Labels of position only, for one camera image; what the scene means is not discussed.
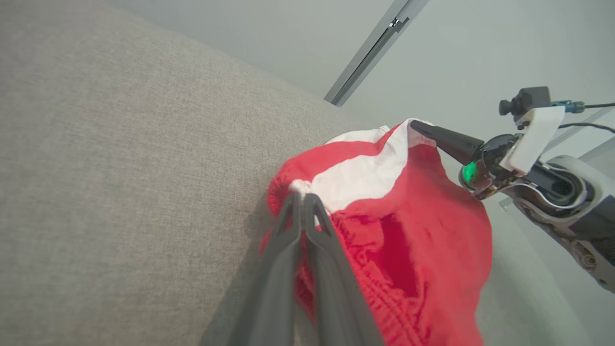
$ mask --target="white wall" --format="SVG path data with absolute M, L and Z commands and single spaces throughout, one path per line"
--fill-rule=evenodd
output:
M 523 87 L 613 102 L 614 16 L 612 0 L 430 0 L 343 108 L 374 126 L 418 117 L 489 139 L 516 130 L 498 103 Z
M 393 0 L 107 0 L 319 97 Z

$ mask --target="gray upholstery fabric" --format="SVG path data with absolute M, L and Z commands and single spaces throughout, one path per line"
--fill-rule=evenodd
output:
M 360 128 L 107 5 L 2 1 L 0 344 L 221 344 L 269 179 Z

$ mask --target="black cable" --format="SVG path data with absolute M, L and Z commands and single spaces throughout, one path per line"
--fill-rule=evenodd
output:
M 612 133 L 615 134 L 615 129 L 612 129 L 612 128 L 608 127 L 608 126 L 592 124 L 592 123 L 569 123 L 569 124 L 560 125 L 559 128 L 563 129 L 564 127 L 571 127 L 571 126 L 591 126 L 591 127 L 597 128 L 597 129 L 611 131 Z
M 615 106 L 615 103 L 602 103 L 601 105 L 585 105 L 585 108 L 604 108 L 613 106 Z

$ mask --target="red cloth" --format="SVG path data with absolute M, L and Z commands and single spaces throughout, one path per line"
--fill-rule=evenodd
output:
M 269 208 L 277 216 L 297 186 L 321 197 L 388 345 L 481 345 L 474 313 L 491 269 L 489 220 L 482 203 L 448 180 L 433 143 L 407 125 L 376 142 L 342 139 L 289 159 L 271 180 Z M 394 131 L 405 143 L 394 143 Z M 397 171 L 382 165 L 406 150 Z M 372 171 L 379 173 L 362 181 Z M 394 171 L 385 194 L 363 186 L 388 186 Z M 362 198 L 370 194 L 382 196 Z M 314 279 L 303 252 L 296 298 L 314 321 Z

